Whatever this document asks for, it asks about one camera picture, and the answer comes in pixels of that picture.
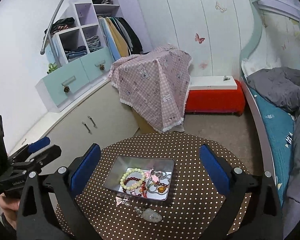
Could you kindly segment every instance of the metal pole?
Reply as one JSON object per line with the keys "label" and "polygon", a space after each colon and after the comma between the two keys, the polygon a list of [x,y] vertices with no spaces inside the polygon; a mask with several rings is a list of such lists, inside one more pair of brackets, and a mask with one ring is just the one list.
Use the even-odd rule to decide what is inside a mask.
{"label": "metal pole", "polygon": [[[54,12],[52,18],[51,18],[51,21],[50,21],[50,23],[49,23],[49,27],[48,27],[48,29],[47,29],[47,33],[46,33],[46,35],[44,36],[42,48],[41,48],[41,50],[40,50],[40,54],[41,54],[41,55],[43,55],[44,52],[45,52],[47,40],[48,40],[48,37],[49,37],[49,36],[48,36],[48,33],[50,33],[50,30],[51,30],[51,27],[52,27],[52,25],[53,25],[54,19],[56,18],[57,13],[58,13],[58,11],[60,10],[60,7],[61,7],[61,4],[63,3],[63,1],[64,1],[64,0],[60,0],[60,3],[58,4],[58,6],[57,6],[57,8],[56,8],[56,10],[55,10],[55,12]],[[50,46],[51,46],[51,50],[52,50],[52,53],[53,53],[53,43],[52,43],[52,44],[50,43]]]}
{"label": "metal pole", "polygon": [[48,32],[47,34],[48,34],[47,36],[48,36],[49,44],[50,44],[50,47],[51,47],[52,55],[53,55],[53,57],[54,57],[54,59],[56,61],[57,67],[60,68],[61,67],[61,63],[60,63],[58,54],[56,52],[56,48],[54,47],[54,44],[53,44],[53,41],[52,41],[52,37],[51,37],[51,33]]}

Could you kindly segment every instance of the silver screw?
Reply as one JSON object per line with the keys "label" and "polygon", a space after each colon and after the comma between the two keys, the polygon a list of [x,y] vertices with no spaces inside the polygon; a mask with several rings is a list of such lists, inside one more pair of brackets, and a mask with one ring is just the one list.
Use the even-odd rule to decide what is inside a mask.
{"label": "silver screw", "polygon": [[271,177],[271,172],[265,171],[265,176],[268,177],[268,178],[270,178]]}
{"label": "silver screw", "polygon": [[58,169],[58,172],[60,173],[60,174],[63,174],[63,173],[65,173],[67,171],[67,168],[66,167],[60,167],[59,169]]}
{"label": "silver screw", "polygon": [[234,172],[235,172],[236,174],[241,174],[241,173],[242,173],[242,169],[239,168],[239,167],[235,167],[235,168],[234,168]]}
{"label": "silver screw", "polygon": [[30,177],[30,178],[35,177],[35,175],[36,175],[36,172],[35,172],[35,171],[31,171],[31,172],[29,173],[29,177]]}

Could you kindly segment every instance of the gray comforter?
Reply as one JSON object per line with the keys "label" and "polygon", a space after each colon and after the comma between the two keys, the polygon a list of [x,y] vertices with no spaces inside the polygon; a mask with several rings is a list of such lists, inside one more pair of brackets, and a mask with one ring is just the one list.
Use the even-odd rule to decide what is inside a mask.
{"label": "gray comforter", "polygon": [[300,70],[287,67],[261,69],[248,76],[247,82],[264,99],[295,114],[294,163],[282,206],[283,236],[286,237],[300,220]]}

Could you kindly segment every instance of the mint green drawer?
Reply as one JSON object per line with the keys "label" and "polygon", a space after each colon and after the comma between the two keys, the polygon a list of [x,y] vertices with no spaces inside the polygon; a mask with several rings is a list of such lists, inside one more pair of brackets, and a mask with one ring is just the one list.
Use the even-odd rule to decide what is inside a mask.
{"label": "mint green drawer", "polygon": [[[113,63],[113,58],[108,47],[88,53],[81,57],[80,60],[90,81],[95,80],[97,77],[110,70],[111,64]],[[100,70],[100,64],[105,66],[104,70]]]}
{"label": "mint green drawer", "polygon": [[[56,106],[66,100],[69,95],[72,95],[89,83],[80,59],[63,65],[61,68],[45,76],[42,80]],[[68,86],[70,92],[64,92],[62,84]]]}

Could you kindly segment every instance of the pink plaid cloth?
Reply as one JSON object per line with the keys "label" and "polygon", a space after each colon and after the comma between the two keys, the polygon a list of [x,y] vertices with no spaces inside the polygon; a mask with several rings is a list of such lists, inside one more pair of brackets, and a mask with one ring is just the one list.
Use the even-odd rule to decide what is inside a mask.
{"label": "pink plaid cloth", "polygon": [[156,131],[183,123],[190,89],[189,54],[160,46],[146,55],[122,57],[111,66],[109,78],[120,101],[139,113]]}

